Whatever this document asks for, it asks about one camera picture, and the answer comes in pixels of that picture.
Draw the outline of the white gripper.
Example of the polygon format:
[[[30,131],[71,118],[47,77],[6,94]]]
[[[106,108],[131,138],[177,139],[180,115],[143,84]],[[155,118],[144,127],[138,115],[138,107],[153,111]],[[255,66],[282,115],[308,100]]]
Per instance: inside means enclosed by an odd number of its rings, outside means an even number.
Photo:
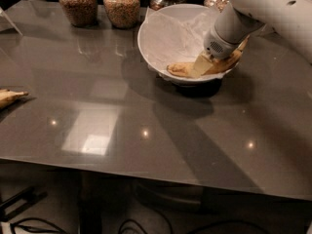
[[[204,38],[204,49],[211,53],[214,58],[226,59],[242,42],[243,36],[239,30],[229,30],[216,25],[212,26]],[[201,53],[195,60],[191,70],[191,78],[199,78],[210,70],[214,65],[212,56]]]

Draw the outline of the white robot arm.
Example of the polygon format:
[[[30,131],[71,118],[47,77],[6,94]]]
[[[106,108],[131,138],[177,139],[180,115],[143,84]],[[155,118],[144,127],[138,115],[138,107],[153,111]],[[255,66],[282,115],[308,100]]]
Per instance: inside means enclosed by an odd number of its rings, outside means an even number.
[[[206,34],[190,76],[202,76],[213,64],[232,66],[235,49],[265,24],[312,62],[312,0],[229,0]]]

